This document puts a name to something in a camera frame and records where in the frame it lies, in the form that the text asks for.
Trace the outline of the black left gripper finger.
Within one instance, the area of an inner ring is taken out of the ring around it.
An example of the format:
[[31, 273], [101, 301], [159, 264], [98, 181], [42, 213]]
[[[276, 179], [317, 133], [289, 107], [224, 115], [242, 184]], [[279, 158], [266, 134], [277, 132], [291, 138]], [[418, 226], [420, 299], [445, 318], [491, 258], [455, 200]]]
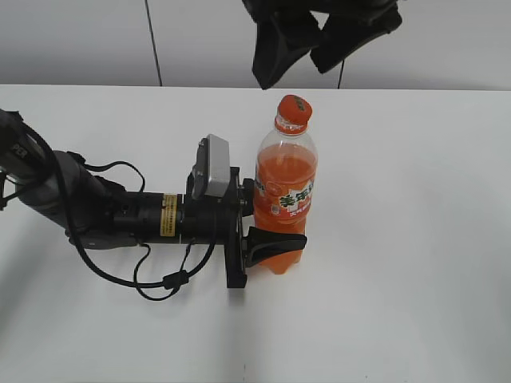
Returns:
[[291, 251], [301, 251], [307, 244], [303, 234], [284, 234], [249, 227], [242, 238], [242, 259], [245, 267], [253, 267], [262, 261]]
[[245, 178], [241, 184], [241, 209], [242, 216], [250, 216], [254, 213], [254, 191], [255, 182], [253, 179]]

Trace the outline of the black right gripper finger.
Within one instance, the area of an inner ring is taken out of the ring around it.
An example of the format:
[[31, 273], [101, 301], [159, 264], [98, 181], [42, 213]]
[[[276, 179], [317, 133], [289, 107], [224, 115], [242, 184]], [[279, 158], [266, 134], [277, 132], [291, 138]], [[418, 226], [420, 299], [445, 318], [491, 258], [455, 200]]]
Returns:
[[272, 88], [323, 41], [310, 10], [252, 10], [251, 17], [257, 26], [252, 73], [261, 89]]
[[321, 29], [323, 40], [311, 50], [317, 70], [327, 73], [356, 50], [394, 32], [402, 24], [398, 6], [335, 6]]

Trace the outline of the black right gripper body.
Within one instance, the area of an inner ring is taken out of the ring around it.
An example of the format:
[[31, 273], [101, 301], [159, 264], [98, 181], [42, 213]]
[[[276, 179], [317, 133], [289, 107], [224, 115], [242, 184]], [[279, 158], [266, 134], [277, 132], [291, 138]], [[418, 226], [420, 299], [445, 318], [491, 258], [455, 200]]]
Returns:
[[284, 11], [313, 11], [372, 22], [398, 4], [397, 1], [359, 0], [243, 0], [242, 3], [254, 22]]

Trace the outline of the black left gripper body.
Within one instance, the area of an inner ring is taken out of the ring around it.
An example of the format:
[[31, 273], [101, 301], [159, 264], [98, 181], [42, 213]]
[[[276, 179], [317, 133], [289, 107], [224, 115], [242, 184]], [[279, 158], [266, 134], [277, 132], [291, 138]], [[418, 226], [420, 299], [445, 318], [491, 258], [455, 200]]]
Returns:
[[228, 288], [244, 288], [248, 277], [242, 260], [241, 237], [243, 193], [240, 186], [240, 169], [230, 168], [230, 183], [221, 198], [203, 196], [192, 198], [194, 177], [187, 178], [186, 192], [180, 218], [182, 243], [207, 244], [208, 249], [201, 261], [188, 272], [188, 277], [197, 274], [211, 258], [216, 245], [224, 247], [224, 262]]

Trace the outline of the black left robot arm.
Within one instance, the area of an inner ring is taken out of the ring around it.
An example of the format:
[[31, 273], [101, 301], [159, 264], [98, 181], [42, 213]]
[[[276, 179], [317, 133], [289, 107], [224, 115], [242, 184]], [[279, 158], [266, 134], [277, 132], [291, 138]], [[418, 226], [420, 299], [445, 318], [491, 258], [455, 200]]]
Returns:
[[130, 192], [104, 178], [105, 166], [53, 150], [19, 113], [1, 113], [1, 177], [14, 181], [14, 198], [65, 230], [88, 267], [91, 250], [153, 243], [222, 246], [227, 285], [243, 288], [249, 267], [301, 250], [307, 239], [244, 229], [243, 219], [254, 209], [254, 182], [239, 177], [228, 150], [226, 140], [204, 137], [183, 194]]

